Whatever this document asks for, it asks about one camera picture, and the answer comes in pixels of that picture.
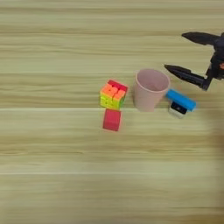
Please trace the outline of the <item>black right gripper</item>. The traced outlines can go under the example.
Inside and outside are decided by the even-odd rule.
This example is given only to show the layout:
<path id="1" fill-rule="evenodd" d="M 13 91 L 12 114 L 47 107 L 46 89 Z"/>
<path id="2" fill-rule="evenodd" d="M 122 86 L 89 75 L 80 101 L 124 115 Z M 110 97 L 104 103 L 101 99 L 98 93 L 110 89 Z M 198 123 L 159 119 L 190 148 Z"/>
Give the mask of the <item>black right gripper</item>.
<path id="1" fill-rule="evenodd" d="M 189 82 L 207 91 L 212 79 L 224 79 L 224 32 L 217 36 L 205 32 L 190 31 L 183 33 L 182 37 L 196 44 L 213 46 L 214 53 L 206 71 L 207 78 L 205 79 L 203 76 L 199 76 L 181 66 L 165 65 L 164 67 L 182 81 Z"/>

